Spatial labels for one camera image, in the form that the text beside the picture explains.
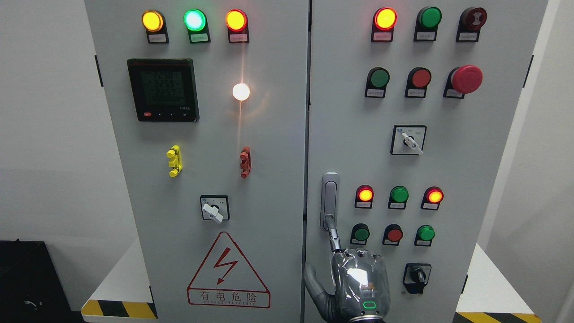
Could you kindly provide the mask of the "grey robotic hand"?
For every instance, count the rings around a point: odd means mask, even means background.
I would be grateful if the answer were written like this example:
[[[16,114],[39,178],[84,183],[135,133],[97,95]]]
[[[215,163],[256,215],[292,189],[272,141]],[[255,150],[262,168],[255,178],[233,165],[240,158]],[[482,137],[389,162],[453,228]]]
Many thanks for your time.
[[[333,215],[324,215],[333,252],[331,272],[335,293],[328,294],[307,262],[304,281],[307,292],[327,323],[383,323],[390,309],[389,282],[382,256],[363,248],[340,245]]]

